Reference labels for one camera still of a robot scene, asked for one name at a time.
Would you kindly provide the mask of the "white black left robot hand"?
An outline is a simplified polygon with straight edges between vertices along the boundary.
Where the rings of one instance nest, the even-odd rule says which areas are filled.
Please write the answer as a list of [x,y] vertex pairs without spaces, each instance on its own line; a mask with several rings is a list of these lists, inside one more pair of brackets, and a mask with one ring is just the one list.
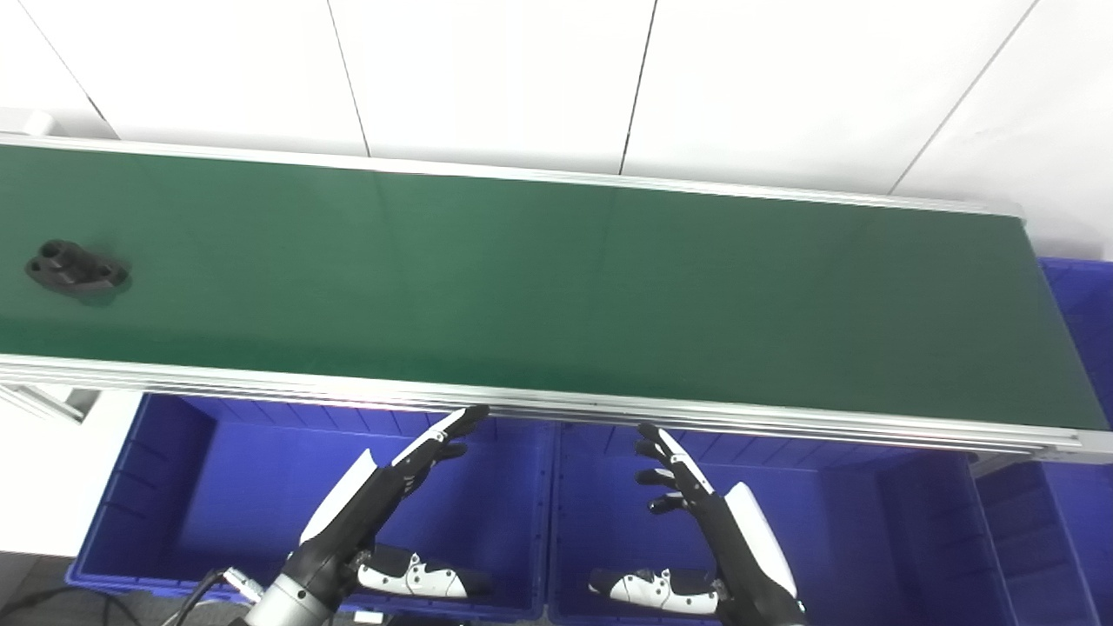
[[433,467],[466,452],[462,437],[489,413],[484,404],[450,412],[385,466],[365,450],[311,516],[280,579],[333,612],[358,587],[397,596],[476,596],[484,575],[425,563],[417,552],[378,544],[377,534]]

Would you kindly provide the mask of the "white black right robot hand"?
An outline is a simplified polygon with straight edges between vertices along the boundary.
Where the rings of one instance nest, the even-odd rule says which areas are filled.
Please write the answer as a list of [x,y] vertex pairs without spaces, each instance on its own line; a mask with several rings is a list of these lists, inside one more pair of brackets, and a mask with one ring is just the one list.
[[643,486],[667,492],[647,503],[652,515],[691,513],[713,555],[712,575],[663,568],[595,568],[589,591],[611,601],[687,616],[715,616],[723,625],[807,625],[782,544],[743,481],[716,490],[693,456],[663,428],[643,423],[636,453],[659,466],[636,473]]

